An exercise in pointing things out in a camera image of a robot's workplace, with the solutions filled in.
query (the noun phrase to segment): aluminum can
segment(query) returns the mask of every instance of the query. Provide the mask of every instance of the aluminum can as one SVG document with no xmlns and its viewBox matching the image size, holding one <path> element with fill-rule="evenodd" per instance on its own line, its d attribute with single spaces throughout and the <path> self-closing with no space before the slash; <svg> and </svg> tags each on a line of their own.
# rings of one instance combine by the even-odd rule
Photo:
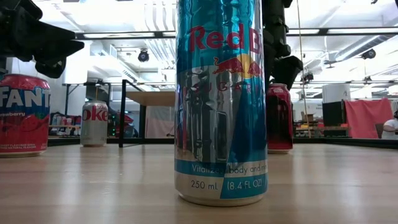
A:
<svg viewBox="0 0 398 224">
<path fill-rule="evenodd" d="M 40 78 L 0 76 L 0 157 L 38 156 L 47 149 L 50 87 Z"/>
<path fill-rule="evenodd" d="M 287 154 L 293 149 L 290 93 L 285 84 L 270 84 L 266 99 L 268 153 Z"/>
<path fill-rule="evenodd" d="M 108 138 L 108 107 L 102 101 L 88 101 L 83 105 L 80 144 L 100 147 Z"/>
<path fill-rule="evenodd" d="M 267 190 L 260 0 L 177 3 L 175 187 L 238 206 Z"/>
</svg>

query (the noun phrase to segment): table surface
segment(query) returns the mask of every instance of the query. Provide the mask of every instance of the table surface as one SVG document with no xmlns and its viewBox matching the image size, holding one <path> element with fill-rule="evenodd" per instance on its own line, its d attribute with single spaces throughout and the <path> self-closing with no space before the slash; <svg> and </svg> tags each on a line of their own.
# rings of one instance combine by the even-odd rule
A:
<svg viewBox="0 0 398 224">
<path fill-rule="evenodd" d="M 398 222 L 398 151 L 297 144 L 269 157 L 263 200 L 235 208 L 183 201 L 173 145 L 51 147 L 0 160 L 0 223 Z"/>
</svg>

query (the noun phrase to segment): pink curtain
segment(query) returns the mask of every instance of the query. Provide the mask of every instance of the pink curtain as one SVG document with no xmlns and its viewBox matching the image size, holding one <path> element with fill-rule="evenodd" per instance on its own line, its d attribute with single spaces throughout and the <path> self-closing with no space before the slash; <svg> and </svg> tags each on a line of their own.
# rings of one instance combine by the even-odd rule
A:
<svg viewBox="0 0 398 224">
<path fill-rule="evenodd" d="M 345 107 L 352 138 L 377 139 L 375 124 L 384 124 L 392 119 L 391 103 L 388 99 L 345 101 Z"/>
</svg>

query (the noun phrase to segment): fanta logo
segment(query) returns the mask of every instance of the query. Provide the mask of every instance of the fanta logo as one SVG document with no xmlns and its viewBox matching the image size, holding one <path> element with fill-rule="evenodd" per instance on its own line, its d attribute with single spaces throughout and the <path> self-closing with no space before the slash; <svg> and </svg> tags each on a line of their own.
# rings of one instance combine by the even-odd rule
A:
<svg viewBox="0 0 398 224">
<path fill-rule="evenodd" d="M 108 111 L 105 108 L 93 106 L 90 110 L 83 110 L 83 121 L 108 121 Z"/>
<path fill-rule="evenodd" d="M 245 49 L 249 47 L 251 52 L 259 54 L 261 51 L 261 38 L 258 33 L 253 28 L 249 28 L 249 42 L 250 46 L 245 46 L 245 36 L 244 26 L 239 24 L 238 32 L 230 32 L 224 37 L 220 32 L 211 32 L 205 37 L 206 31 L 203 26 L 192 27 L 190 30 L 190 51 L 194 52 L 197 48 L 200 50 L 210 48 L 219 49 L 224 46 L 224 43 L 228 45 L 231 49 Z"/>
<path fill-rule="evenodd" d="M 13 106 L 32 107 L 50 106 L 50 90 L 36 88 L 34 91 L 11 89 L 8 86 L 0 87 L 0 107 Z"/>
<path fill-rule="evenodd" d="M 283 93 L 284 91 L 281 89 L 273 89 L 272 91 L 274 91 L 274 93 Z"/>
<path fill-rule="evenodd" d="M 219 62 L 219 59 L 215 57 L 214 61 L 214 65 L 218 68 L 213 74 L 231 72 L 238 73 L 242 78 L 262 77 L 261 67 L 248 54 L 241 54 L 223 62 Z"/>
</svg>

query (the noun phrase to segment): red bull graphic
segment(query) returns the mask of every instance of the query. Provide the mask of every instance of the red bull graphic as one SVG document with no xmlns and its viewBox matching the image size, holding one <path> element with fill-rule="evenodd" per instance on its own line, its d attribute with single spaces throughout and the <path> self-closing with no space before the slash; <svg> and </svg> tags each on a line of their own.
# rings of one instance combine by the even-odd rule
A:
<svg viewBox="0 0 398 224">
<path fill-rule="evenodd" d="M 260 0 L 179 0 L 175 187 L 244 205 L 267 190 Z"/>
</svg>

